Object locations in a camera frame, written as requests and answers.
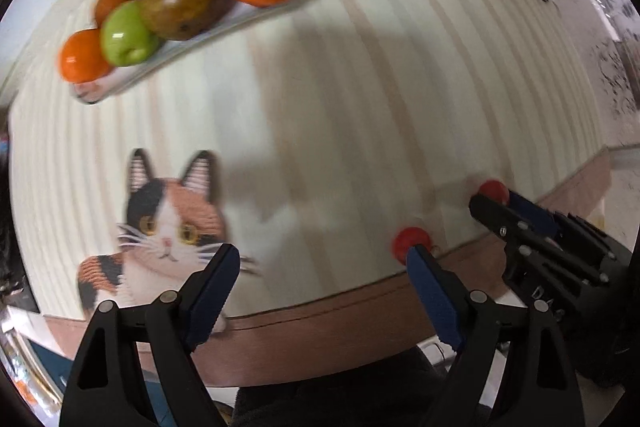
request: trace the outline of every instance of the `cat whiskers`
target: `cat whiskers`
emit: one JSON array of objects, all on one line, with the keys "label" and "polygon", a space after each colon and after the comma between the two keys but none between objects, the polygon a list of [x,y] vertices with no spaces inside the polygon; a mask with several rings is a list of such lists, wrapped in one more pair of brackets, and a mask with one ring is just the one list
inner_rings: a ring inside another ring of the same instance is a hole
[{"label": "cat whiskers", "polygon": [[130,233],[121,233],[118,236],[118,239],[130,239],[132,241],[138,241],[138,242],[141,242],[143,240],[141,237],[138,237],[137,235],[131,235]]},{"label": "cat whiskers", "polygon": [[140,232],[140,230],[138,229],[134,229],[133,227],[130,227],[126,223],[118,223],[118,227],[122,229],[123,233],[133,235],[135,237],[140,238],[141,240],[146,239],[146,235],[144,233]]},{"label": "cat whiskers", "polygon": [[139,247],[140,243],[120,243],[120,247]]},{"label": "cat whiskers", "polygon": [[173,263],[177,263],[178,260],[171,254],[171,247],[166,247],[159,235],[150,235],[146,237],[145,241],[146,249],[153,255],[158,256],[158,259],[169,259]]},{"label": "cat whiskers", "polygon": [[[198,259],[202,263],[208,263],[213,259],[213,256],[220,249],[220,247],[224,245],[224,243],[211,243],[210,245],[203,245],[198,247],[196,251],[198,252]],[[245,255],[240,256],[240,271],[251,274],[251,275],[260,275],[257,268],[255,267],[257,263],[255,259],[252,257],[247,257]]]}]

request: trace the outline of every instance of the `calico cat picture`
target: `calico cat picture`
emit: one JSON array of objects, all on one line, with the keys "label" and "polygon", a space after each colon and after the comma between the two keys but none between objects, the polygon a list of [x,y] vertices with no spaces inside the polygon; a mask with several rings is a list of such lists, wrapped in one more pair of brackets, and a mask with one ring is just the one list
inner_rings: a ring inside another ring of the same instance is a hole
[{"label": "calico cat picture", "polygon": [[[181,179],[156,178],[142,149],[129,162],[126,222],[119,224],[120,251],[88,257],[78,269],[78,292],[89,318],[107,299],[119,307],[154,301],[178,290],[191,273],[202,270],[226,241],[217,206],[215,159],[200,151]],[[255,273],[241,258],[241,270]],[[224,320],[214,330],[223,329]]]}]

